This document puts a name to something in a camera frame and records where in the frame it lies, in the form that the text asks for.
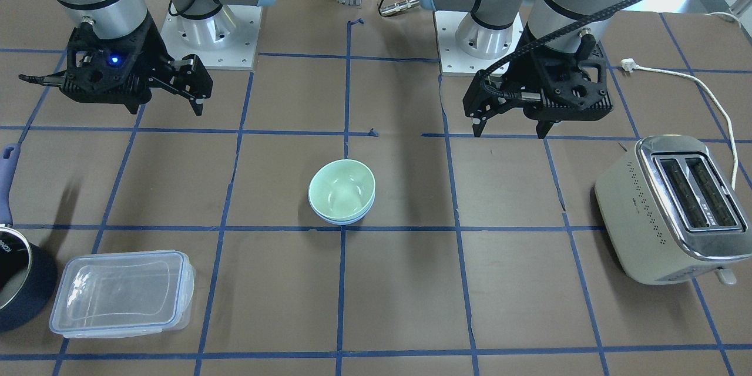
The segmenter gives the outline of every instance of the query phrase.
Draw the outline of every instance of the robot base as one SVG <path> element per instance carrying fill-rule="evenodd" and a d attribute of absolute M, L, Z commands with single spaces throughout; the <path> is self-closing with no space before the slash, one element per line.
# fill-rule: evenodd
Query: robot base
<path fill-rule="evenodd" d="M 436 41 L 438 42 L 438 54 L 441 58 L 441 74 L 446 76 L 475 76 L 475 73 L 481 69 L 491 66 L 500 57 L 494 59 L 480 59 L 470 56 L 460 49 L 457 45 L 455 33 L 459 28 L 467 12 L 448 12 L 439 10 L 434 13 L 434 22 L 436 24 Z M 510 49 L 505 54 L 515 51 L 513 47 L 518 44 L 519 37 L 522 35 L 523 25 L 519 14 L 512 24 L 512 41 Z M 502 66 L 494 72 L 496 76 L 502 75 L 507 71 L 507 65 Z"/>
<path fill-rule="evenodd" d="M 172 57 L 181 58 L 188 54 L 196 54 L 201 58 L 207 69 L 223 69 L 228 71 L 252 71 L 256 60 L 256 45 L 259 41 L 261 28 L 261 7 L 257 6 L 228 6 L 233 11 L 236 30 L 225 41 L 228 43 L 218 49 L 202 49 L 189 46 L 183 39 L 183 28 L 177 17 L 167 15 L 160 31 L 167 51 Z"/>

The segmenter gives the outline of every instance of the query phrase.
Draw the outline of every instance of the toaster slot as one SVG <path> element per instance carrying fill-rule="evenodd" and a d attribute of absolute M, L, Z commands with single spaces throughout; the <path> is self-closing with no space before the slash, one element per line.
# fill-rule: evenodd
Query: toaster slot
<path fill-rule="evenodd" d="M 707 202 L 707 207 L 710 208 L 715 218 L 715 224 L 717 226 L 736 226 L 736 220 L 726 204 L 725 197 L 720 193 L 715 178 L 707 169 L 703 159 L 699 159 L 699 157 L 687 159 L 687 166 L 690 168 L 695 181 L 697 181 L 697 185 Z"/>
<path fill-rule="evenodd" d="M 659 162 L 673 191 L 674 198 L 679 202 L 679 209 L 686 223 L 689 224 L 691 229 L 707 228 L 710 226 L 707 223 L 703 209 L 701 209 L 697 201 L 697 197 L 692 191 L 692 186 L 690 186 L 684 172 L 682 172 L 679 160 L 660 159 Z"/>

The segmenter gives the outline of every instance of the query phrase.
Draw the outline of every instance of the saucepan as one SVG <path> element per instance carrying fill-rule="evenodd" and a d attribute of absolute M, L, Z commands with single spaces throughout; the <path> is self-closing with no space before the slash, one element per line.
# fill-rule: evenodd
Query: saucepan
<path fill-rule="evenodd" d="M 0 331 L 14 330 L 45 308 L 57 281 L 54 259 L 12 229 L 10 193 L 19 144 L 5 146 L 0 156 Z"/>

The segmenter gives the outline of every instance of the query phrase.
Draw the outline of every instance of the plastic container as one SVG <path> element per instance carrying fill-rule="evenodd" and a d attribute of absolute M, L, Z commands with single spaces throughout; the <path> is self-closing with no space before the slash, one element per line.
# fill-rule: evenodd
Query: plastic container
<path fill-rule="evenodd" d="M 322 167 L 308 186 L 308 202 L 314 212 L 332 224 L 350 224 L 371 210 L 376 198 L 376 179 L 365 164 L 342 159 Z"/>
<path fill-rule="evenodd" d="M 49 329 L 65 338 L 128 338 L 181 330 L 194 270 L 174 251 L 94 254 L 68 262 Z"/>

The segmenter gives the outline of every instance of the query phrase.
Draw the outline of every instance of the pan handle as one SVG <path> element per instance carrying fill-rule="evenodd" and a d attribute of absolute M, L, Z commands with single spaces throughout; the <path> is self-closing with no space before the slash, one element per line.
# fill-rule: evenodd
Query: pan handle
<path fill-rule="evenodd" d="M 8 144 L 0 156 L 0 224 L 13 224 L 11 216 L 11 183 L 16 173 L 18 156 L 21 154 L 21 144 Z"/>

